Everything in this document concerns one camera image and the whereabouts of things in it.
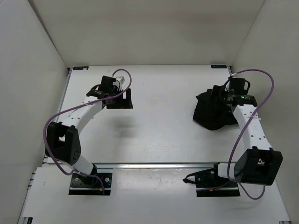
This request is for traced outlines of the black pleated skirt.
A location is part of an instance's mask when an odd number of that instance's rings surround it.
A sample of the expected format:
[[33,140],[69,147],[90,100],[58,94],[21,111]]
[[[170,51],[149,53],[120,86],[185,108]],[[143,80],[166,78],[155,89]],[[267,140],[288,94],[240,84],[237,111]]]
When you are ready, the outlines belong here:
[[219,97],[221,90],[221,86],[215,85],[196,96],[197,104],[192,119],[210,131],[237,124],[230,107]]

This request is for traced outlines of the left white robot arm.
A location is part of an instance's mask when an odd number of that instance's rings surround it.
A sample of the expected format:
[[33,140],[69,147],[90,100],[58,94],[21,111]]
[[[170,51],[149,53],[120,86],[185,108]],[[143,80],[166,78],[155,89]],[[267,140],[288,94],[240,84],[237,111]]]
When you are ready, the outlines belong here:
[[82,155],[80,134],[85,126],[107,109],[132,109],[131,88],[124,87],[125,77],[103,76],[78,106],[66,109],[49,118],[43,128],[45,152],[65,174],[78,173],[88,186],[97,182],[95,165]]

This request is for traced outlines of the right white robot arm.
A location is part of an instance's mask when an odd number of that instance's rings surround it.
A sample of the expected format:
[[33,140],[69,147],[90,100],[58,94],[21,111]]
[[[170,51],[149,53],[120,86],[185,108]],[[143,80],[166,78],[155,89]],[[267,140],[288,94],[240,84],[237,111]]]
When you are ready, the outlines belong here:
[[210,183],[220,187],[226,179],[240,183],[270,186],[278,173],[283,157],[268,142],[256,109],[254,96],[249,95],[250,82],[244,78],[229,78],[222,86],[214,85],[210,102],[224,106],[236,120],[243,141],[244,153],[233,163],[220,163],[209,176]]

